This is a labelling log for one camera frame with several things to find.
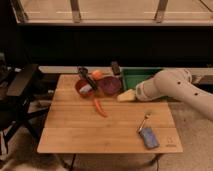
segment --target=orange carrot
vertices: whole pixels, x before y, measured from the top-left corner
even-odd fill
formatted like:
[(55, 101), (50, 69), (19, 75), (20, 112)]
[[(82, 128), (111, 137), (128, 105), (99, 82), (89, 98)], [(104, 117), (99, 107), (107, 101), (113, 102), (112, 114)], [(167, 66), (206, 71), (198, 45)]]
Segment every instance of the orange carrot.
[(95, 98), (95, 99), (93, 100), (93, 103), (94, 103), (94, 105), (95, 105), (95, 109), (97, 110), (97, 112), (98, 112), (101, 116), (107, 117), (106, 112), (104, 112), (104, 110), (103, 110), (102, 107), (101, 107), (100, 101), (99, 101), (98, 99)]

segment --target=red bowl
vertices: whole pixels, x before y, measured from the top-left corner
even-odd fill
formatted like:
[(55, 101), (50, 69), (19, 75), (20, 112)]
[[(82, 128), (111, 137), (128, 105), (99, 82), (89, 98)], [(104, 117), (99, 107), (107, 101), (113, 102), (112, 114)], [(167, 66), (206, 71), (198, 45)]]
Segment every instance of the red bowl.
[(90, 95), (92, 95), (93, 93), (94, 93), (94, 91), (93, 91), (93, 89), (91, 89), (89, 92), (87, 92), (87, 93), (81, 93), (80, 92), (80, 89), (82, 88), (82, 87), (84, 87), (85, 85), (87, 85), (88, 84), (88, 82), (86, 81), (86, 80), (84, 80), (84, 79), (80, 79), (80, 80), (78, 80), (77, 82), (76, 82), (76, 84), (75, 84), (75, 89), (76, 89), (76, 91), (78, 92), (78, 94), (81, 96), (81, 97), (88, 97), (88, 96), (90, 96)]

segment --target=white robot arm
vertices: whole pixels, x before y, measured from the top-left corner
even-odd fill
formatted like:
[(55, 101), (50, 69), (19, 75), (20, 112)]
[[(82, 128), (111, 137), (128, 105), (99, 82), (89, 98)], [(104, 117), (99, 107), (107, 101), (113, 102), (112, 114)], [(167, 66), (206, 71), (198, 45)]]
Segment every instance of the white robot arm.
[(213, 121), (213, 94), (191, 84), (192, 76), (186, 69), (165, 69), (153, 78), (136, 86), (136, 97), (141, 101), (151, 101), (169, 96), (185, 102)]

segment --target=yellow sponge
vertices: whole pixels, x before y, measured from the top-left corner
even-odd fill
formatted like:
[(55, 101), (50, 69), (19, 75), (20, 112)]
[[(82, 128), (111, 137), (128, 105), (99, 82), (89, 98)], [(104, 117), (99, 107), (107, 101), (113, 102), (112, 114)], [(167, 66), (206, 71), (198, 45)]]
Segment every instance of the yellow sponge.
[(135, 90), (129, 89), (125, 91), (124, 93), (118, 95), (117, 101), (119, 102), (130, 102), (130, 101), (135, 101), (136, 96), (135, 96)]

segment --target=chair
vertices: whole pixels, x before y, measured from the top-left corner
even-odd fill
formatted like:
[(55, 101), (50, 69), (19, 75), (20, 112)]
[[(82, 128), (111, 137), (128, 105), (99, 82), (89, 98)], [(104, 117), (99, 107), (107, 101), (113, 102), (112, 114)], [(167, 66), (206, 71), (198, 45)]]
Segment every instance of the chair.
[(0, 73), (0, 131), (9, 129), (3, 134), (6, 147), (21, 126), (26, 127), (39, 141), (39, 135), (29, 120), (46, 114), (48, 107), (31, 113), (28, 109), (30, 102), (35, 99), (34, 94), (46, 91), (41, 77), (42, 73), (36, 64), (28, 64), (20, 72), (10, 69)]

